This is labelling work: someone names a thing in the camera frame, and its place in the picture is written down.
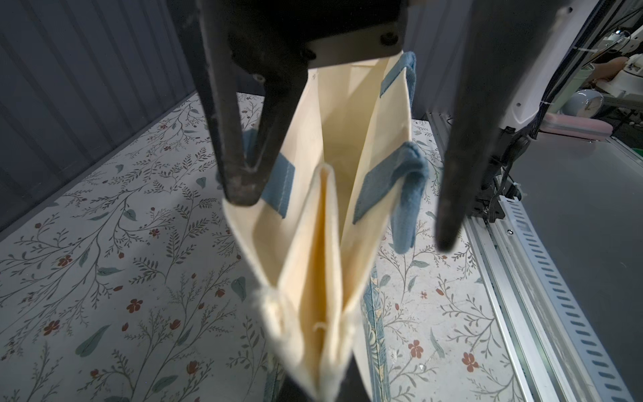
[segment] bolt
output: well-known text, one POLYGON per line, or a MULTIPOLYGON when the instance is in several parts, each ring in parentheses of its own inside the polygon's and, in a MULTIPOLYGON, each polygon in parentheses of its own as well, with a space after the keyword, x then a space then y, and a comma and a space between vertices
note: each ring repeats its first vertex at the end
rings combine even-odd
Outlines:
POLYGON ((383 33, 382 36, 379 37, 379 42, 384 46, 393 46, 398 40, 399 37, 393 32, 383 33))
POLYGON ((254 78, 259 84, 262 84, 262 85, 264 82, 266 82, 266 79, 261 74, 252 74, 252 78, 254 78))
POLYGON ((302 50, 302 57, 308 61, 317 59, 317 55, 315 54, 315 52, 306 48, 302 50))

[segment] black cable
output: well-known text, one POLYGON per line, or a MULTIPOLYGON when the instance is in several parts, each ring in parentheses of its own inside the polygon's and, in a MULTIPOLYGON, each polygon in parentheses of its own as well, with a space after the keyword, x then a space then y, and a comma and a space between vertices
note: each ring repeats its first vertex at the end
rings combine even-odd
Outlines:
POLYGON ((638 8, 637 8, 637 9, 635 9, 634 11, 632 11, 632 12, 630 12, 630 13, 626 14, 624 17, 619 18, 615 23, 613 23, 613 24, 612 24, 612 25, 610 25, 609 27, 605 28, 605 29, 604 29, 600 34, 598 34, 598 36, 596 36, 596 37, 597 37, 597 38, 603 38, 605 35, 607 35, 608 33, 610 33, 614 28, 616 28, 616 27, 617 27, 621 22, 623 22, 623 21, 625 21, 625 20, 627 20, 627 19, 631 18, 631 17, 632 17, 632 15, 636 14, 637 12, 639 12, 639 11, 641 11, 641 10, 643 10, 643 6, 638 7, 638 8))
POLYGON ((493 203, 496 201, 498 196, 500 196, 500 193, 505 188, 505 184, 507 183, 507 177, 509 176, 509 171, 511 170, 511 167, 513 165, 514 165, 513 160, 510 160, 507 163, 507 167, 505 167, 505 171, 502 172, 502 179, 500 180, 500 186, 498 186, 498 189, 496 190, 496 192, 493 194, 493 197, 491 197, 491 200, 489 201, 489 211, 487 213, 487 220, 489 222, 493 222, 496 220, 496 209, 493 207, 493 203))
MULTIPOLYGON (((607 10, 609 10, 612 7, 614 2, 615 0, 605 0, 595 8, 591 21, 585 26, 585 29, 579 34, 577 40, 574 42, 575 46, 579 46, 585 43, 592 36, 592 32, 594 31, 594 28, 601 22, 603 15, 605 14, 605 12, 607 12, 607 10)), ((602 36, 597 35, 596 38, 594 38, 594 40, 592 41, 590 48, 593 47, 601 39, 602 39, 602 36)), ((536 139, 538 137, 538 129, 540 128, 540 124, 543 122, 543 119, 545 118, 545 113, 547 113, 547 109, 549 108, 549 105, 553 102, 553 99, 556 96, 556 94, 558 94, 562 90, 563 86, 567 83, 567 81, 572 76, 572 74, 574 74, 577 71, 577 68, 583 62, 583 59, 580 58, 576 62, 574 67, 567 72, 564 79, 560 80, 560 84, 556 85, 556 82, 559 82, 559 79, 563 75, 565 68, 569 65, 569 63, 571 63, 571 61, 574 59, 574 57, 576 57, 576 55, 580 51, 581 50, 571 48, 567 52, 567 55, 564 57, 563 61, 560 63, 556 71, 554 72, 554 75, 552 76, 551 80, 549 80, 549 83, 545 88, 545 93, 543 94, 542 103, 540 104, 538 113, 536 113, 536 117, 532 122, 533 125, 529 130, 529 134, 528 134, 529 137, 533 139, 536 139)))
MULTIPOLYGON (((628 36, 627 36, 627 38, 628 38, 628 41, 627 41, 627 42, 625 42, 625 44, 623 45, 623 47, 625 47, 625 45, 627 45, 627 44, 629 43, 629 40, 632 38, 632 34, 631 34, 630 32, 628 32, 628 36)), ((594 60, 598 59, 600 56, 602 56, 602 55, 604 55, 605 53, 607 53, 607 52, 608 52, 610 49, 612 49, 614 46, 618 45, 618 43, 619 43, 620 41, 621 41, 621 40, 619 39, 619 40, 615 41, 613 44, 609 45, 605 50, 603 50, 602 52, 600 52, 599 54, 597 54, 596 56, 594 56, 593 58, 591 58, 591 59, 590 59, 587 63, 585 63, 581 68, 585 68, 585 67, 589 66, 591 63, 593 63, 593 62, 594 62, 594 60)))

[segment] canvas tote bag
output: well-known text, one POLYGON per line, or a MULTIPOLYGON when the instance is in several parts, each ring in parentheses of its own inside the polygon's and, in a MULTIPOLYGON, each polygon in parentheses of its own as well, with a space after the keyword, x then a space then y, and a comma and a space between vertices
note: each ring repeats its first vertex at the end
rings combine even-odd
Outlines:
POLYGON ((389 219, 397 252, 415 241, 428 168, 411 138, 414 67, 404 53, 310 70, 262 198, 224 201, 272 351, 315 400, 338 394, 389 219))

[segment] floral tablecloth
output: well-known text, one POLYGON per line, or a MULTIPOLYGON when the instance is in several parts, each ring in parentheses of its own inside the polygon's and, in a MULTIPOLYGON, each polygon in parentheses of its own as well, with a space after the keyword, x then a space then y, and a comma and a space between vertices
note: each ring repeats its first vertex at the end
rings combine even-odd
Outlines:
MULTIPOLYGON (((249 129, 262 98, 239 102, 249 129)), ((390 383, 375 394, 520 400, 468 240, 433 247, 440 158, 427 122, 413 138, 434 175, 415 248, 385 235, 365 295, 371 376, 390 383)), ((283 373, 215 170, 194 95, 0 243, 5 401, 270 399, 283 373)))

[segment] gray wall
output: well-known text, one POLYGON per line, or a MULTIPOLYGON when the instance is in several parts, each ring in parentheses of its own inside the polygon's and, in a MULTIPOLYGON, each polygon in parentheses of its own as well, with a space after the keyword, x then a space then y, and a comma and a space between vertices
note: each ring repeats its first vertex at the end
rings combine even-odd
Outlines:
POLYGON ((413 118, 452 112, 472 3, 425 1, 409 7, 404 50, 417 56, 413 118))
POLYGON ((0 230, 194 90, 163 0, 4 0, 0 230))

